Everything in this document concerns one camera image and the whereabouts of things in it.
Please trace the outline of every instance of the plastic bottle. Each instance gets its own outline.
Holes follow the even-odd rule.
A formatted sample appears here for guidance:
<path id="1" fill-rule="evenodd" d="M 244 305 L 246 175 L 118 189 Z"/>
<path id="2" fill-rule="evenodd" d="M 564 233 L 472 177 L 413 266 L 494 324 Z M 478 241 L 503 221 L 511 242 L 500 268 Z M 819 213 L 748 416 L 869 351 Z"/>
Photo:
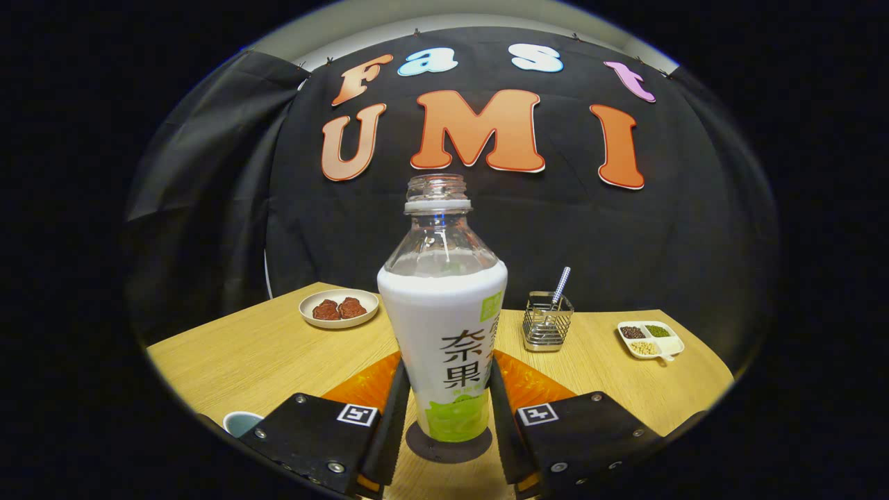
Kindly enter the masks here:
<path id="1" fill-rule="evenodd" d="M 417 402 L 420 428 L 443 442 L 471 440 L 488 424 L 494 336 L 506 265 L 469 228 L 461 175 L 408 182 L 411 230 L 377 274 Z"/>

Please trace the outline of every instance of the white tray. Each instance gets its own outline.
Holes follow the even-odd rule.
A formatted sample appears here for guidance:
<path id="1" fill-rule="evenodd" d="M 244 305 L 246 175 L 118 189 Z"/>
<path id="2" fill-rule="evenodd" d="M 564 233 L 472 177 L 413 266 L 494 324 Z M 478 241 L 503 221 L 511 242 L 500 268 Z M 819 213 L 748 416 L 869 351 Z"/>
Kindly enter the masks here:
<path id="1" fill-rule="evenodd" d="M 669 332 L 669 337 L 656 337 L 648 331 L 648 328 L 646 328 L 645 325 L 661 327 Z M 621 328 L 623 327 L 636 327 L 642 330 L 645 338 L 628 339 L 627 337 L 623 336 L 623 332 L 621 332 Z M 662 323 L 660 321 L 622 321 L 617 324 L 617 336 L 621 338 L 623 343 L 627 344 L 627 351 L 629 351 L 630 354 L 636 356 L 639 359 L 663 358 L 667 361 L 672 361 L 673 356 L 685 350 L 685 344 L 682 342 L 682 339 L 679 338 L 679 335 L 676 335 L 676 332 L 673 331 L 673 328 L 670 328 L 668 324 Z M 634 342 L 653 343 L 654 347 L 657 348 L 658 353 L 639 354 L 629 347 L 629 345 Z"/>
<path id="2" fill-rule="evenodd" d="M 315 319 L 312 317 L 312 310 L 315 309 L 318 304 L 324 302 L 324 299 L 330 299 L 339 304 L 346 300 L 346 297 L 357 298 L 361 305 L 367 309 L 367 312 L 361 316 L 355 316 L 354 318 L 349 319 Z M 376 295 L 370 292 L 356 290 L 354 288 L 339 288 L 309 295 L 300 302 L 300 314 L 302 314 L 302 318 L 310 325 L 321 328 L 337 329 L 361 325 L 368 319 L 373 318 L 373 315 L 377 313 L 379 307 L 380 300 L 377 299 Z"/>

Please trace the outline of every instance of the beans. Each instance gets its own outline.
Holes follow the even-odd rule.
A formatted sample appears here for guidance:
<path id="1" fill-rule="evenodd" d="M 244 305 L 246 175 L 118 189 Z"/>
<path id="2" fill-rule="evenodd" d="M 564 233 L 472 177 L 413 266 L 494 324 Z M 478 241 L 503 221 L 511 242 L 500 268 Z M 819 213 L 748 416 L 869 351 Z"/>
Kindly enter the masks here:
<path id="1" fill-rule="evenodd" d="M 655 337 L 669 337 L 669 332 L 665 328 L 656 327 L 655 325 L 645 325 L 648 331 Z"/>
<path id="2" fill-rule="evenodd" d="M 642 333 L 642 330 L 636 327 L 623 327 L 621 328 L 621 333 L 624 337 L 628 339 L 644 339 L 645 334 Z"/>
<path id="3" fill-rule="evenodd" d="M 657 354 L 658 348 L 654 347 L 653 343 L 650 342 L 633 342 L 629 345 L 629 348 L 639 354 Z"/>

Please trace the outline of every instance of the wooden table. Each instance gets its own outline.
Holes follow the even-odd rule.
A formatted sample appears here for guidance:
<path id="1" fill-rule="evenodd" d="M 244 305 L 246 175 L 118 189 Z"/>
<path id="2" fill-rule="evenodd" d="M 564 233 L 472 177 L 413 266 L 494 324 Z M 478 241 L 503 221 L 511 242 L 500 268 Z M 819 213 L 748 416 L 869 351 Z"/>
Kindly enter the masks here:
<path id="1" fill-rule="evenodd" d="M 298 310 L 305 297 L 338 288 L 315 283 L 241 310 L 148 347 L 161 374 L 196 412 L 222 424 L 235 410 L 268 415 L 288 396 L 320 396 L 397 350 L 386 309 L 358 327 L 324 330 Z M 722 360 L 660 310 L 575 312 L 565 346 L 529 352 L 522 344 L 522 316 L 503 310 L 494 348 L 521 359 L 568 389 L 604 391 L 660 435 L 708 409 L 733 383 Z M 633 358 L 617 338 L 624 320 L 658 320 L 682 337 L 685 351 L 671 363 Z M 416 420 L 413 395 L 405 429 Z M 493 418 L 490 422 L 493 431 Z M 434 464 L 417 457 L 402 438 L 387 499 L 508 499 L 496 433 L 491 447 L 464 464 Z"/>

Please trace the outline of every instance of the orange letter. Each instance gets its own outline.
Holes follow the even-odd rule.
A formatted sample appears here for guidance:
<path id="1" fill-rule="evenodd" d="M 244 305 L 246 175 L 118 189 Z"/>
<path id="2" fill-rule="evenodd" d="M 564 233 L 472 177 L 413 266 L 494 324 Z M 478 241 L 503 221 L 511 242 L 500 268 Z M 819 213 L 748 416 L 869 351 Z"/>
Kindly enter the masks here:
<path id="1" fill-rule="evenodd" d="M 633 148 L 632 128 L 636 120 L 618 109 L 594 104 L 589 107 L 602 120 L 605 136 L 605 162 L 599 167 L 599 179 L 606 184 L 628 190 L 640 190 L 645 178 L 636 169 L 636 152 Z"/>
<path id="2" fill-rule="evenodd" d="M 411 157 L 413 168 L 445 168 L 451 155 L 445 151 L 445 133 L 465 166 L 472 166 L 488 139 L 496 132 L 494 151 L 485 161 L 495 170 L 540 172 L 546 167 L 534 143 L 536 93 L 524 90 L 497 92 L 476 115 L 453 90 L 424 93 L 417 102 L 426 108 L 420 152 Z"/>
<path id="3" fill-rule="evenodd" d="M 340 145 L 342 129 L 349 118 L 339 117 L 327 122 L 321 129 L 324 133 L 324 146 L 321 148 L 321 171 L 331 181 L 347 181 L 358 176 L 367 168 L 373 158 L 373 146 L 377 142 L 377 119 L 386 110 L 385 104 L 374 104 L 358 111 L 361 133 L 358 136 L 358 152 L 349 161 L 342 161 Z"/>
<path id="4" fill-rule="evenodd" d="M 364 91 L 367 90 L 367 87 L 361 85 L 361 81 L 373 81 L 373 79 L 380 74 L 380 64 L 386 64 L 391 60 L 392 54 L 388 53 L 386 55 L 381 55 L 374 60 L 369 60 L 360 66 L 355 66 L 343 73 L 340 95 L 336 96 L 336 99 L 333 100 L 331 106 L 337 106 L 364 93 Z"/>

